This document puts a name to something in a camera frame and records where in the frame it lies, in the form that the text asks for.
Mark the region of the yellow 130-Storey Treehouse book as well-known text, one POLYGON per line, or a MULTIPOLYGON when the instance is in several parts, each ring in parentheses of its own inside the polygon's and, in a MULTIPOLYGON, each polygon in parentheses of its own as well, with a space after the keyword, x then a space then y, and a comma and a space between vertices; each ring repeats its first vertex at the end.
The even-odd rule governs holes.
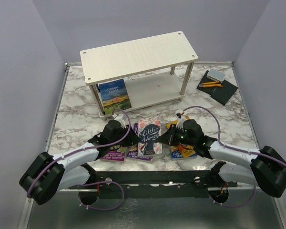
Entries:
POLYGON ((192 146, 186 146, 186 145, 182 145, 182 146, 177 146, 178 149, 180 150, 180 152, 182 153, 182 155, 184 157, 186 156, 190 156, 191 153, 195 152, 194 148, 192 146))

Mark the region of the Little Women book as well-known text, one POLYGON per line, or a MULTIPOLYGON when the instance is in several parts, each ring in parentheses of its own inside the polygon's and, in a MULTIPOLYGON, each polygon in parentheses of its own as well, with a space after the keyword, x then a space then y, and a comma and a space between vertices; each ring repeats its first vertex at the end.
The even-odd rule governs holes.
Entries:
POLYGON ((140 119, 138 122, 138 156, 154 156, 162 153, 162 144, 156 142, 161 135, 161 122, 158 116, 140 119))

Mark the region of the Animal Farm book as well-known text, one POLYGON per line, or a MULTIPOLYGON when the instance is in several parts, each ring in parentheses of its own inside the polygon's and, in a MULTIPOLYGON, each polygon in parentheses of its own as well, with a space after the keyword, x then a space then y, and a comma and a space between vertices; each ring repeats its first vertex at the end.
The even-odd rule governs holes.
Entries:
POLYGON ((104 114, 111 114, 114 108, 126 110, 132 107, 124 79, 99 85, 104 114))

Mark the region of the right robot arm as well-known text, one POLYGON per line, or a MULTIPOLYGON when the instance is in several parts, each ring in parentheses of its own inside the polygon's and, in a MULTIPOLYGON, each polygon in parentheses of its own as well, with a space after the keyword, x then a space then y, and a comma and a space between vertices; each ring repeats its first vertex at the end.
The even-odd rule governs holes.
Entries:
POLYGON ((219 170, 209 175, 213 186, 232 181, 246 183, 275 198, 281 197, 286 189, 286 161, 270 146, 250 149, 223 143, 205 135, 193 119, 171 125, 156 142, 192 146, 200 157, 223 161, 219 170))

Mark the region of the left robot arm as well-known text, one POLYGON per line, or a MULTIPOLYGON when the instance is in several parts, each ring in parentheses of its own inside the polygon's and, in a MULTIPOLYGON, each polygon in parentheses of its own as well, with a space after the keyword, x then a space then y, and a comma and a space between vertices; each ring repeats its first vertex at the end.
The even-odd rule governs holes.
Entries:
POLYGON ((110 120, 103 131, 82 146, 56 156, 40 153, 19 180, 19 185, 39 205, 48 202, 57 191, 75 185, 94 186, 95 171, 87 165, 107 155, 114 146, 128 147, 140 142, 130 125, 110 120))

